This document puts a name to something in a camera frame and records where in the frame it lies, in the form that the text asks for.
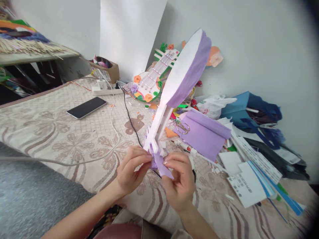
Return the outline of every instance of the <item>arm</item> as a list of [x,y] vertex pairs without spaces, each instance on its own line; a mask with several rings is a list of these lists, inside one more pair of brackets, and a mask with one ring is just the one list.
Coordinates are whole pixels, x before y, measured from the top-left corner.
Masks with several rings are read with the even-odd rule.
[[151,166],[152,156],[140,146],[130,147],[117,169],[117,177],[106,188],[51,228],[42,238],[86,238],[102,215],[115,202],[133,192]]
[[210,225],[192,204],[195,191],[192,166],[187,155],[181,152],[169,154],[163,163],[173,169],[174,180],[163,176],[163,186],[170,206],[179,214],[187,232],[194,238],[219,239]]

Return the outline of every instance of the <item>green leaf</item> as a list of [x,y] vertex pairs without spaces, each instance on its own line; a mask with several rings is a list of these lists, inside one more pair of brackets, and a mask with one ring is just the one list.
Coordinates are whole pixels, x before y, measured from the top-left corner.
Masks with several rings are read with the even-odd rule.
[[165,53],[166,47],[167,47],[167,44],[165,45],[165,43],[163,42],[162,45],[160,46],[160,50]]

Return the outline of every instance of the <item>white foam guitar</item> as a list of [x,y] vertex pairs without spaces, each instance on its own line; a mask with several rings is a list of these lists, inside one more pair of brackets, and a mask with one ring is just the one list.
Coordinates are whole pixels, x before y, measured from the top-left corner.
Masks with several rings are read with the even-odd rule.
[[134,76],[133,84],[135,85],[135,91],[133,91],[133,93],[140,101],[150,102],[158,97],[162,89],[160,77],[169,66],[172,66],[172,62],[175,62],[179,51],[173,49],[161,53],[162,57],[155,54],[155,56],[159,58],[159,61],[150,71]]
[[208,61],[210,48],[211,40],[199,29],[180,53],[165,83],[153,123],[147,131],[143,147],[146,151],[152,145],[154,153],[159,151],[160,155],[164,154],[159,140],[167,121],[173,109],[183,102],[198,82]]

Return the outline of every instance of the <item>gray floor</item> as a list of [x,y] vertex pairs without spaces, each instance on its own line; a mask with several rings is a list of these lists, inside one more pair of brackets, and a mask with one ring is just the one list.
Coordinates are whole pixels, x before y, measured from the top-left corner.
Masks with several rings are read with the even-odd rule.
[[[0,143],[0,157],[22,156]],[[40,238],[93,194],[40,162],[0,162],[0,238]]]

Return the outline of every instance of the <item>phone screen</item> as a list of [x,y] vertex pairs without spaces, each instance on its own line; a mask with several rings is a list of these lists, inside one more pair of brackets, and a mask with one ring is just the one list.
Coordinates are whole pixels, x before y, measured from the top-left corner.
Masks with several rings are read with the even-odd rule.
[[90,114],[91,112],[93,112],[94,110],[97,110],[98,108],[100,108],[101,106],[105,104],[106,104],[105,100],[102,100],[99,97],[95,97],[87,102],[84,102],[83,104],[77,107],[74,107],[71,110],[68,110],[67,113],[69,113],[70,115],[72,115],[73,117],[77,119],[81,119],[84,116]]

